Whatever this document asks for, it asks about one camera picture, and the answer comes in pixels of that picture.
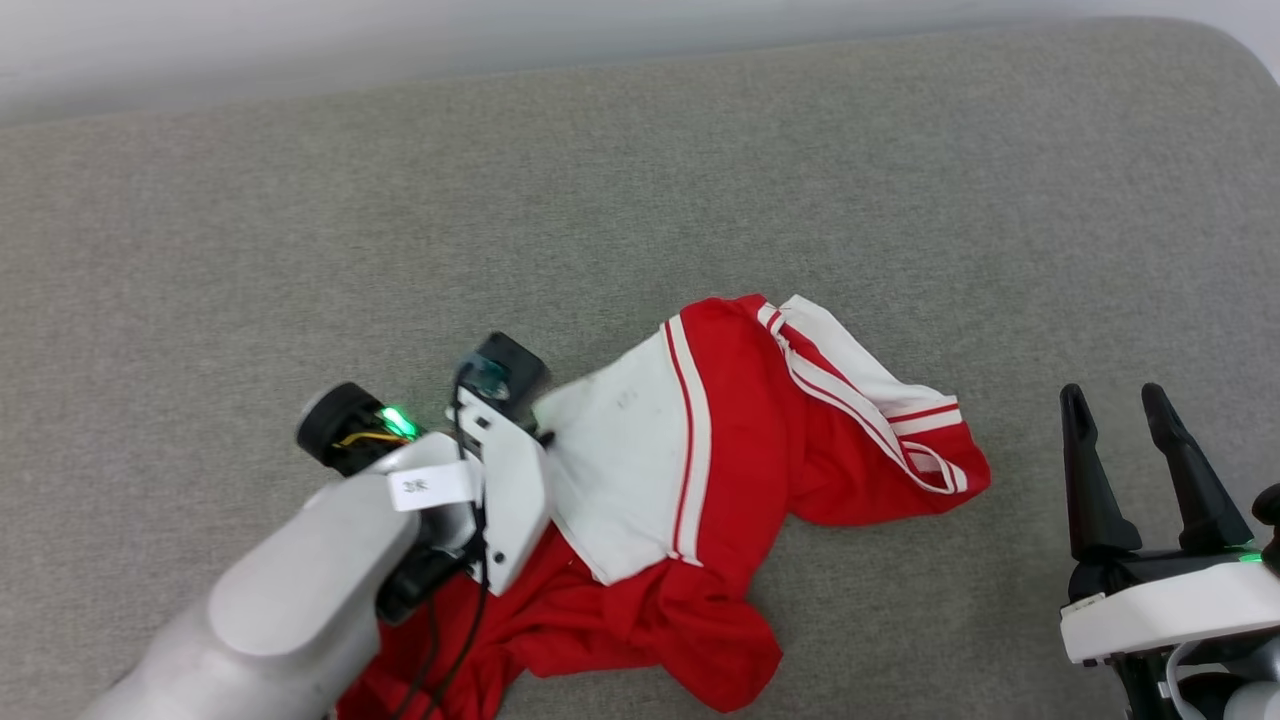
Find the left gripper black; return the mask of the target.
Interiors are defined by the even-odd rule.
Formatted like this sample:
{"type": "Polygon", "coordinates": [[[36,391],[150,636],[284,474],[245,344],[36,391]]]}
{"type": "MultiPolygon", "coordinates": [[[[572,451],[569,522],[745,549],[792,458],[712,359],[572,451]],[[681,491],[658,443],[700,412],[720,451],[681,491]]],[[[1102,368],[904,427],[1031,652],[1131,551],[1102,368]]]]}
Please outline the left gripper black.
{"type": "MultiPolygon", "coordinates": [[[[321,465],[344,478],[364,473],[389,477],[460,459],[460,446],[452,434],[426,430],[351,382],[330,388],[306,407],[296,441],[321,465]]],[[[404,556],[378,589],[375,609],[380,620],[392,625],[407,621],[449,579],[471,568],[474,512],[472,498],[429,509],[393,510],[399,519],[413,519],[416,532],[404,556]]]]}

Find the red and white garment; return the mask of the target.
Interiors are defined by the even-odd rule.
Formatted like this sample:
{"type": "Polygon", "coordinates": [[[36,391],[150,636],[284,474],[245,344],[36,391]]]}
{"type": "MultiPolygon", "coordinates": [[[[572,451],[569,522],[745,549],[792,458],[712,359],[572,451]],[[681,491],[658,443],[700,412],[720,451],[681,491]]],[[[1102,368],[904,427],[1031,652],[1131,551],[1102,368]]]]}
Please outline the red and white garment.
{"type": "Polygon", "coordinates": [[[991,483],[954,396],[899,380],[801,296],[687,305],[532,414],[552,507],[529,561],[493,600],[461,577],[384,628],[338,720],[494,720],[522,673],[650,666],[737,711],[782,659],[748,591],[788,516],[874,525],[991,483]]]}

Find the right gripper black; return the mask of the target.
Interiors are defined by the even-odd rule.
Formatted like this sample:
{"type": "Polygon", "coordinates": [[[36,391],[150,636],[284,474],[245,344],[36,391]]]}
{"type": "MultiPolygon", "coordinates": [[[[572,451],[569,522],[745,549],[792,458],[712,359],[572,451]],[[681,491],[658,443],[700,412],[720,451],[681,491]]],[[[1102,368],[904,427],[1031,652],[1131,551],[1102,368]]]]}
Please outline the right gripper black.
{"type": "Polygon", "coordinates": [[[1137,527],[1117,503],[1097,443],[1098,427],[1084,392],[1060,392],[1062,457],[1071,557],[1068,602],[1181,577],[1221,564],[1262,562],[1261,550],[1210,460],[1162,386],[1140,391],[1155,447],[1164,455],[1183,521],[1175,550],[1142,550],[1137,527]]]}

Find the grey fabric sofa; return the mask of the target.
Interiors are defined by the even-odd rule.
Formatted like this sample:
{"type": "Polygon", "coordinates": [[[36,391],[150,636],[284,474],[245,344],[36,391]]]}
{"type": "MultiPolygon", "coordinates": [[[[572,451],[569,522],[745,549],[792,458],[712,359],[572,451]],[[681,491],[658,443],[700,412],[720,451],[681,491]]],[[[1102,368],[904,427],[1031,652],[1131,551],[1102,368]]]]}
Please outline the grey fabric sofa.
{"type": "Polygon", "coordinates": [[[1149,548],[1144,383],[1242,507],[1280,482],[1280,85],[1207,26],[1060,20],[3,129],[0,720],[73,720],[332,479],[294,445],[328,387],[434,420],[493,331],[566,382],[744,293],[956,395],[991,488],[788,521],[740,714],[650,667],[503,716],[1121,717],[1059,634],[1059,391],[1149,548]]]}

